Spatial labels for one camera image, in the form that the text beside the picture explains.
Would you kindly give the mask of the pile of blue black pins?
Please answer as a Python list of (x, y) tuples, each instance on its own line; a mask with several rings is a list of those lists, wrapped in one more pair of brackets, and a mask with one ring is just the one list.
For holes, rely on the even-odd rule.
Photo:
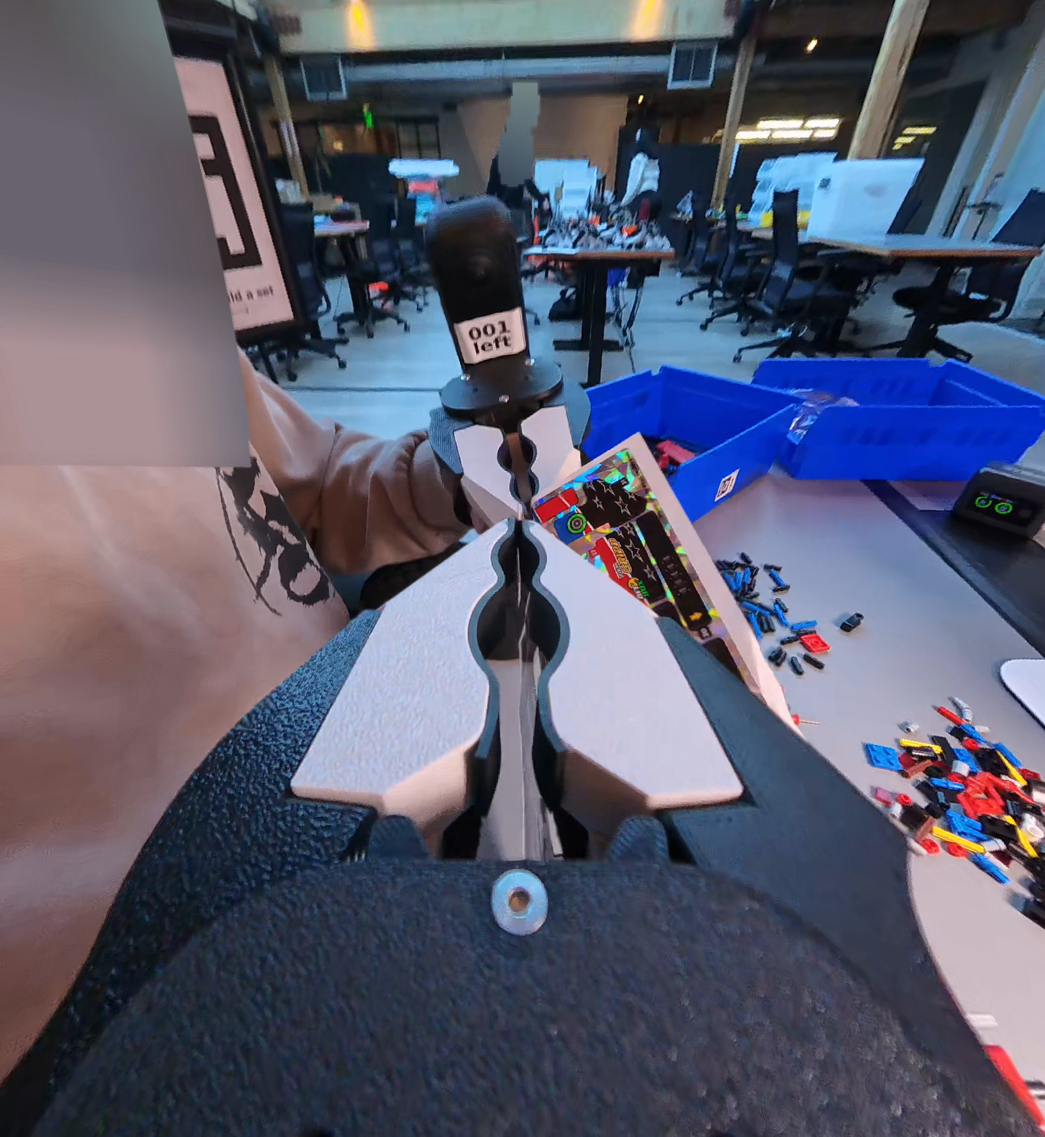
[(797, 677), (826, 671), (830, 652), (812, 655), (799, 644), (799, 634), (821, 634), (821, 628), (815, 619), (801, 619), (789, 608), (789, 582), (780, 565), (753, 561), (745, 553), (736, 558), (718, 558), (714, 565), (770, 669), (787, 670)]

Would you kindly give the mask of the person's torso beige hoodie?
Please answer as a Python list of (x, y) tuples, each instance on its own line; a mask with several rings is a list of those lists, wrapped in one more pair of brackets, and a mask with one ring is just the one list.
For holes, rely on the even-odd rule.
[(189, 775), (343, 619), (256, 458), (0, 465), (0, 1085)]

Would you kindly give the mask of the blue plastic bin white label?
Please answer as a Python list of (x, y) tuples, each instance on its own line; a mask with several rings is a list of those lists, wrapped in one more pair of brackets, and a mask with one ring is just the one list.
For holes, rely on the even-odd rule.
[(652, 441), (673, 439), (699, 454), (667, 476), (692, 521), (768, 475), (801, 405), (790, 392), (673, 366), (602, 383), (588, 397), (590, 460), (636, 434), (648, 447), (652, 471), (665, 476)]

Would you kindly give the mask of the holographic sticker sheet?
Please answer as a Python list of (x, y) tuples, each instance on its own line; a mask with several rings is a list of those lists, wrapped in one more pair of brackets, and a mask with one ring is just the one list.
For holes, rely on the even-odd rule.
[[(669, 633), (674, 652), (687, 644), (699, 659), (721, 665), (747, 690), (745, 707), (758, 702), (797, 732), (783, 687), (650, 458), (642, 438), (633, 435), (536, 503), (532, 522), (657, 619), (674, 623), (678, 631)], [(692, 655), (677, 657), (697, 692), (705, 666)], [(712, 695), (700, 699), (711, 723), (713, 702)]]

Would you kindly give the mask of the black office chair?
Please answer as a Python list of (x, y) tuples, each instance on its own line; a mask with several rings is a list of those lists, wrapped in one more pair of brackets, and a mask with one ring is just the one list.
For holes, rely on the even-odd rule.
[[(1045, 191), (1029, 191), (993, 240), (997, 244), (1043, 248)], [(969, 364), (972, 354), (945, 341), (942, 327), (971, 323), (995, 325), (1006, 319), (1018, 299), (1028, 263), (1027, 258), (982, 258), (969, 266), (967, 282), (961, 289), (951, 285), (957, 274), (956, 266), (944, 264), (930, 284), (895, 291), (894, 302), (909, 312), (912, 325), (904, 339), (877, 345), (874, 349), (895, 349), (899, 357), (906, 358), (936, 354), (946, 362)]]
[(799, 248), (799, 191), (776, 191), (772, 200), (772, 257), (757, 292), (745, 304), (748, 325), (765, 322), (778, 332), (774, 339), (743, 345), (733, 364), (748, 350), (771, 348), (770, 358), (796, 354), (837, 356), (841, 332), (856, 305), (856, 294), (832, 279), (832, 263), (821, 262), (819, 275), (805, 279)]
[(393, 205), (391, 194), (373, 200), (360, 219), (342, 221), (343, 233), (337, 236), (345, 263), (349, 308), (335, 315), (337, 332), (345, 335), (349, 323), (373, 338), (378, 324), (390, 319), (405, 333), (410, 323), (400, 313), (407, 298), (401, 274), (401, 256), (393, 244)]

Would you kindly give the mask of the person's left forearm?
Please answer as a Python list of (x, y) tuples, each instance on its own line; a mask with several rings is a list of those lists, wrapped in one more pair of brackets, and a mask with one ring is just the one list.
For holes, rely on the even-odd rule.
[(360, 574), (442, 553), (472, 528), (428, 431), (381, 439), (312, 415), (239, 355), (252, 454), (320, 564)]

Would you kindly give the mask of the partly built lego car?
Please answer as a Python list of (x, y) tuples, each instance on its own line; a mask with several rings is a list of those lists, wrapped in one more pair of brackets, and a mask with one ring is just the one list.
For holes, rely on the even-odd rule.
[(1004, 1081), (1014, 1093), (1020, 1104), (1025, 1106), (1028, 1117), (1031, 1117), (1038, 1132), (1045, 1136), (1045, 1117), (1040, 1109), (1040, 1099), (1037, 1097), (1032, 1085), (1027, 1084), (1025, 1077), (1020, 1074), (1015, 1063), (1007, 1051), (998, 1045), (984, 1044), (984, 1049), (995, 1068), (998, 1069)]

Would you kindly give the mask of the wooden top standing desk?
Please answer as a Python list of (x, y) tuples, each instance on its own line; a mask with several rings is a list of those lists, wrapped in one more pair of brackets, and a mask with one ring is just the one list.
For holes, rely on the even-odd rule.
[[(1031, 262), (1040, 256), (1043, 248), (1025, 246), (997, 244), (994, 240), (976, 241), (949, 239), (948, 236), (928, 235), (884, 235), (884, 236), (808, 236), (808, 242), (829, 249), (828, 257), (861, 256), (871, 257), (877, 262), (890, 264), (907, 264), (921, 262), (932, 264), (936, 268), (944, 264), (956, 266), (957, 274), (952, 280), (952, 288), (961, 289), (967, 282), (969, 266), (982, 258), (1019, 259)], [(863, 348), (863, 352), (877, 351), (873, 346)]]
[(600, 384), (603, 357), (608, 351), (621, 352), (621, 343), (608, 346), (605, 339), (606, 302), (609, 298), (609, 272), (638, 266), (673, 262), (674, 250), (669, 249), (622, 249), (622, 248), (561, 248), (532, 246), (522, 250), (525, 257), (538, 257), (545, 262), (569, 264), (579, 273), (581, 294), (581, 332), (577, 340), (561, 339), (554, 342), (558, 351), (584, 351), (587, 374), (584, 389)]

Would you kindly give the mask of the black device green lights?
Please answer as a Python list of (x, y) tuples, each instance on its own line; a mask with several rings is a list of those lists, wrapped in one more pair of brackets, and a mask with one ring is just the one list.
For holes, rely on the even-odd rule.
[(951, 516), (1032, 539), (1045, 525), (1045, 472), (1010, 462), (989, 462), (968, 480)]

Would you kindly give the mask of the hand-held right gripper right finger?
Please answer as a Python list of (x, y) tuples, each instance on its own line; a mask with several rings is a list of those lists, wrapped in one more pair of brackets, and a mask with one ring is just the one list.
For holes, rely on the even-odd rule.
[(673, 631), (522, 523), (522, 725), (544, 858), (600, 858), (629, 818), (743, 800)]

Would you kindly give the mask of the small clear plastic bag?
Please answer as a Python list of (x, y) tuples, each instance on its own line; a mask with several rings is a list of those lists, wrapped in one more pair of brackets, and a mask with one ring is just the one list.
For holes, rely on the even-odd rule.
[(827, 410), (857, 408), (860, 405), (851, 397), (840, 397), (823, 390), (793, 390), (790, 393), (801, 399), (799, 409), (787, 431), (787, 439), (793, 445), (799, 445), (816, 420), (820, 420)]

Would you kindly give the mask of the pile of mixed lego bricks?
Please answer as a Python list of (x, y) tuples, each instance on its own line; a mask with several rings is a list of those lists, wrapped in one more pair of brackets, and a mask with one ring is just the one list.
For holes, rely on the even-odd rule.
[(877, 770), (893, 782), (871, 790), (879, 808), (906, 835), (915, 854), (967, 860), (1045, 932), (1045, 778), (1025, 764), (970, 705), (951, 696), (934, 706), (937, 730), (911, 721), (888, 742), (903, 773)]

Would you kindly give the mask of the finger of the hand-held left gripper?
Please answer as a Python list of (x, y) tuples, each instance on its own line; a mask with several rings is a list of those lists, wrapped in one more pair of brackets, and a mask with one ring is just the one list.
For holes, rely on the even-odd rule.
[(454, 432), (461, 489), (475, 533), (523, 517), (512, 468), (509, 437), (500, 428), (468, 425)]
[(539, 500), (567, 484), (583, 466), (569, 410), (546, 406), (520, 423), (520, 518), (532, 518)]

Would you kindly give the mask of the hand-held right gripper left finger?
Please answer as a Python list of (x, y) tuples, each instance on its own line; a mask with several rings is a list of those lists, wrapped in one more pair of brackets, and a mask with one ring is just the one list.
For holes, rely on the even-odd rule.
[(474, 858), (501, 772), (501, 684), (517, 659), (517, 524), (462, 547), (378, 613), (290, 782), (296, 797), (407, 818)]

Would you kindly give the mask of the white sign black code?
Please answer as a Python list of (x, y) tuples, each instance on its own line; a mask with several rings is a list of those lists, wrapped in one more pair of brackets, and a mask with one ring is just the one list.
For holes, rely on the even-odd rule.
[(266, 177), (232, 53), (173, 56), (237, 341), (252, 346), (305, 319), (281, 236), (277, 197)]

